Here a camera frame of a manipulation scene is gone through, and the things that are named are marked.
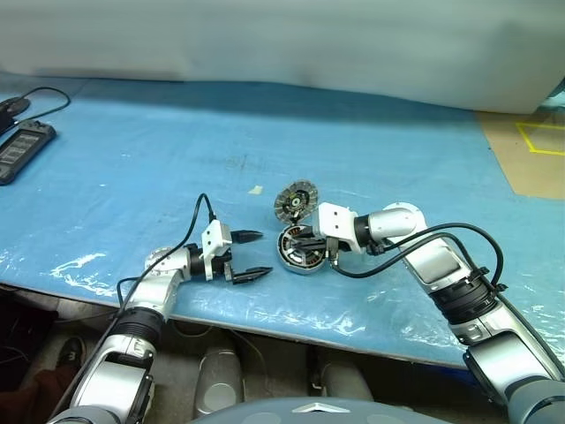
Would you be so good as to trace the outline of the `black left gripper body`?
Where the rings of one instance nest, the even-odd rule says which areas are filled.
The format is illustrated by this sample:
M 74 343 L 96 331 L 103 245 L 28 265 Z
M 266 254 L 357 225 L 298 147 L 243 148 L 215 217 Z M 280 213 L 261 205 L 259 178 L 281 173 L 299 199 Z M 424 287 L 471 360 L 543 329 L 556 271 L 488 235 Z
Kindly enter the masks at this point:
M 223 276 L 226 281 L 234 281 L 234 272 L 232 268 L 232 253 L 226 253 L 210 258 L 209 262 L 205 263 L 205 278 L 211 281 L 219 276 Z

